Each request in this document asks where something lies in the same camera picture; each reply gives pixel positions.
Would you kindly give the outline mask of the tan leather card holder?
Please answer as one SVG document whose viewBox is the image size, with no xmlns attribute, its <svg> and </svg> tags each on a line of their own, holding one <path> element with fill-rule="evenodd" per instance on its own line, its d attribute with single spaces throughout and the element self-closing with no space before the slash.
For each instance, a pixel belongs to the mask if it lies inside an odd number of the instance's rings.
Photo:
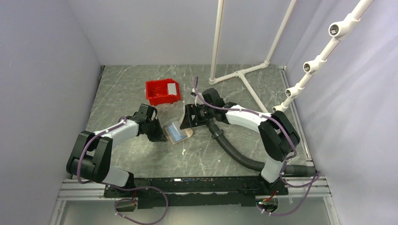
<svg viewBox="0 0 398 225">
<path fill-rule="evenodd" d="M 176 145 L 193 136 L 194 132 L 191 128 L 181 129 L 183 119 L 185 116 L 185 100 L 183 100 L 183 113 L 179 120 L 175 120 L 164 127 L 166 138 L 170 140 L 173 145 Z"/>
</svg>

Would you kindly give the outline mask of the red plastic bin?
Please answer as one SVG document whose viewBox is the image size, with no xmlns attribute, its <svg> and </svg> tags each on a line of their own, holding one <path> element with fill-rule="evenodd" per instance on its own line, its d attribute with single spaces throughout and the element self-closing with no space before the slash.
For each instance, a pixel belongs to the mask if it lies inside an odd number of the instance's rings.
<svg viewBox="0 0 398 225">
<path fill-rule="evenodd" d="M 168 95 L 167 84 L 177 83 L 177 96 Z M 157 106 L 161 104 L 173 104 L 180 101 L 181 93 L 179 89 L 179 83 L 171 78 L 162 80 L 147 81 L 145 83 L 146 99 L 150 105 Z"/>
</svg>

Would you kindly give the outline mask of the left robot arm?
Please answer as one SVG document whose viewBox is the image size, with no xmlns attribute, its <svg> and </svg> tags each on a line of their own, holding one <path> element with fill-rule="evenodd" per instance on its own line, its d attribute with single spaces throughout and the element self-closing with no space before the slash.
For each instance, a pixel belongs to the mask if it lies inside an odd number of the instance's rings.
<svg viewBox="0 0 398 225">
<path fill-rule="evenodd" d="M 122 116 L 115 125 L 94 132 L 82 131 L 67 161 L 67 173 L 75 175 L 81 184 L 113 185 L 122 196 L 132 195 L 134 175 L 111 165 L 112 151 L 139 135 L 146 135 L 150 142 L 165 142 L 167 139 L 157 113 L 155 107 L 141 104 L 137 112 L 132 116 Z"/>
</svg>

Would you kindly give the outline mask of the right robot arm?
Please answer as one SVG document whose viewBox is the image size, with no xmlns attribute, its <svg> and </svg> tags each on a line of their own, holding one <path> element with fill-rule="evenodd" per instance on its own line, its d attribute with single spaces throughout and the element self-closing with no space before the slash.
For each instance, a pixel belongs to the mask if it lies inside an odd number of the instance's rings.
<svg viewBox="0 0 398 225">
<path fill-rule="evenodd" d="M 261 136 L 268 155 L 265 162 L 250 159 L 238 151 L 217 127 L 215 120 L 245 127 Z M 179 128 L 181 130 L 207 126 L 212 138 L 236 162 L 245 168 L 260 172 L 259 190 L 269 195 L 276 190 L 288 155 L 300 143 L 300 137 L 282 111 L 260 113 L 232 102 L 225 105 L 187 104 Z"/>
</svg>

